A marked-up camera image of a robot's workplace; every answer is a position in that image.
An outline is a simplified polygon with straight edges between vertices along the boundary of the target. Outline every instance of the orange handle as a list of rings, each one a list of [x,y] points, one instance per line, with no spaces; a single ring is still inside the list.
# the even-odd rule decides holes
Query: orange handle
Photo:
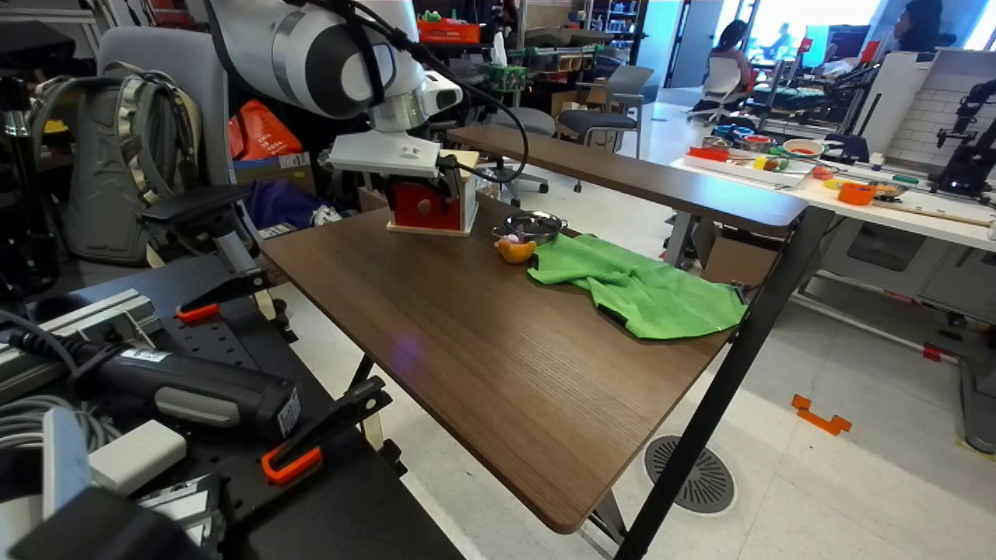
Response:
[[[197,323],[205,323],[205,321],[212,321],[217,316],[220,316],[220,305],[204,305],[204,308],[178,311],[178,321],[183,327],[197,327]]]
[[[296,459],[296,461],[290,461],[290,465],[284,465],[284,468],[276,471],[276,468],[273,468],[273,456],[276,456],[276,448],[258,459],[263,475],[266,475],[271,485],[290,485],[290,484],[308,475],[312,471],[319,471],[321,461],[323,461],[321,448],[308,448],[301,459]]]

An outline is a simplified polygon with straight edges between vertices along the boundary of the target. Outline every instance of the wire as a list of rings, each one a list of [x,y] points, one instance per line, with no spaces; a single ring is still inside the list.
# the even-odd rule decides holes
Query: wire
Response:
[[[59,397],[28,397],[0,405],[0,448],[40,448],[40,421],[52,409],[74,411],[74,421],[82,425],[90,451],[121,436],[108,421],[100,421],[90,405],[71,409]]]
[[[49,335],[38,323],[31,323],[31,321],[25,321],[25,319],[18,319],[13,311],[4,311],[4,308],[0,308],[0,323],[13,323],[13,327],[38,335],[69,369],[69,376],[78,376],[82,369],[74,365],[71,352],[58,335]]]
[[[443,63],[433,51],[408,42],[404,31],[400,31],[396,25],[391,25],[391,23],[387,23],[381,13],[374,13],[370,7],[366,7],[366,4],[352,4],[352,7],[354,7],[363,16],[368,16],[368,20],[363,20],[363,23],[366,23],[368,27],[374,27],[378,35],[383,35],[394,47],[408,51],[419,63],[426,63],[430,68],[436,68],[436,71],[447,76],[449,81],[461,85],[461,81],[447,68],[447,63]],[[521,130],[521,143],[523,143],[521,164],[516,164],[516,171],[512,171],[512,176],[491,177],[491,176],[483,176],[483,171],[468,167],[468,164],[461,164],[461,167],[470,171],[470,176],[478,176],[478,177],[485,177],[485,180],[491,180],[491,184],[513,184],[516,177],[525,176],[525,164],[530,164],[530,134],[525,134],[521,117],[516,117],[513,108],[507,108],[497,96],[485,95],[483,89],[474,89],[474,85],[461,85],[461,89],[470,91],[474,96],[479,96],[485,107],[506,113],[506,117],[513,121],[513,127]]]

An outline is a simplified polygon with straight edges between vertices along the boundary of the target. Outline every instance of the red bag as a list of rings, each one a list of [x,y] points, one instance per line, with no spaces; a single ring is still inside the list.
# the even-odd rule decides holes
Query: red bag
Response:
[[[228,119],[228,147],[238,162],[258,162],[288,154],[301,154],[301,140],[258,100],[249,100]]]

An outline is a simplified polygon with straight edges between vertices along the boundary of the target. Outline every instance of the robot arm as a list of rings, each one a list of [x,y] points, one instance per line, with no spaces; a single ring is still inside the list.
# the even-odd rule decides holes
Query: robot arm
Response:
[[[249,89],[326,119],[370,113],[403,134],[459,107],[461,89],[419,55],[411,0],[210,0],[228,71]]]
[[[937,130],[937,147],[944,147],[950,136],[972,140],[974,130],[969,134],[969,126],[978,119],[978,113],[987,107],[991,96],[996,96],[996,81],[974,85],[969,91],[969,96],[962,100],[959,113],[956,113],[959,117],[956,127],[952,130],[947,130],[947,127]]]
[[[987,107],[987,100],[996,96],[996,81],[984,81],[984,85],[974,85],[969,91],[969,96],[962,100],[959,107],[959,121],[956,121],[956,130],[952,134],[965,134],[965,127],[974,121],[974,117]]]

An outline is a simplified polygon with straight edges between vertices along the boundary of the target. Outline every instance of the white floor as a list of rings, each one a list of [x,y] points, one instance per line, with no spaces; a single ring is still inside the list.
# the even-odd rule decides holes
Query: white floor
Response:
[[[645,159],[672,162],[699,130],[675,108],[653,117],[667,121],[647,119],[645,136],[656,147]],[[547,196],[523,190],[523,205],[660,255],[671,210],[601,188],[574,194],[569,184],[556,177]],[[296,352],[339,397],[363,352],[292,286],[276,293],[290,300]],[[660,432],[688,425],[707,381]],[[817,413],[852,421],[852,432],[834,438],[798,421],[795,397],[811,397]],[[595,530],[547,533],[403,390],[394,385],[394,399],[383,428],[404,451],[404,484],[468,557],[586,560],[615,550]],[[736,507],[720,517],[675,507],[647,557],[996,557],[996,465],[959,441],[952,369],[813,311],[786,311],[711,448],[736,471]],[[637,459],[616,485],[625,521],[647,493]]]

